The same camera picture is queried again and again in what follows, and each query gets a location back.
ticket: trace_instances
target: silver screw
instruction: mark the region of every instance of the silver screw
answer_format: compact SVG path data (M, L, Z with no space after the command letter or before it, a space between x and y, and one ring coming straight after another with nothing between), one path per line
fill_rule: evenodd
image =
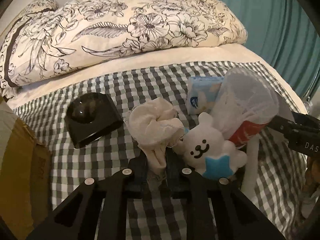
M87 179L84 181L84 183L85 183L86 185L92 185L92 184L94 183L94 179L93 179L93 178L87 178Z
M191 172L192 172L192 170L189 169L189 168L183 168L183 169L182 169L182 173L183 173L183 174L188 175L188 174L190 174Z
M130 175L130 174L132 173L132 170L130 170L130 169L124 169L124 170L122 171L122 173L123 173L124 175Z
M227 185L229 184L229 180L227 178L220 178L219 179L220 184Z

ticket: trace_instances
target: floral duvet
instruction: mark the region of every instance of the floral duvet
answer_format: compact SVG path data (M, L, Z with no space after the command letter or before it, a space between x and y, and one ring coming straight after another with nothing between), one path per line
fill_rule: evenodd
M141 52L247 39L242 23L219 0L73 0L61 8L44 4L55 3L35 0L6 36L0 51L1 88Z

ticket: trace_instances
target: green curtain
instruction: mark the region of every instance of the green curtain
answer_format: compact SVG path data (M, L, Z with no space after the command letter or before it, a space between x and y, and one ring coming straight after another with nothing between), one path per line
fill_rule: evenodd
M301 97L320 84L320 38L297 0L222 0L248 31L245 46Z

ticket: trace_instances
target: plush toy face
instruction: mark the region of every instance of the plush toy face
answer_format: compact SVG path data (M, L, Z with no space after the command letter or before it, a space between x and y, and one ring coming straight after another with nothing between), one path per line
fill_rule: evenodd
M221 132L211 127L210 122L200 122L183 137L184 161L194 168L204 167L206 156L220 156L223 143Z

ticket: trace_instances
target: black and white checkered fabric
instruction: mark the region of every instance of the black and white checkered fabric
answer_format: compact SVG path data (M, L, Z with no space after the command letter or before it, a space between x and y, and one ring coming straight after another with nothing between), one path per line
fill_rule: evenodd
M88 92L108 93L119 113L126 114L147 98L163 97L179 109L179 118L187 128L197 125L197 116L187 114L185 99L189 76L222 76L233 67L255 71L287 101L298 108L284 88L260 62L189 62L107 74L61 88L15 109L52 151L52 205L57 207L86 178L104 179L122 168L140 149L125 125L83 149L74 149L64 116L69 103ZM261 132L259 177L254 203L290 238L298 216L298 195L304 181L304 155L276 143L268 130ZM171 199L166 187L152 186L142 200L128 203L127 239L186 239L182 200Z

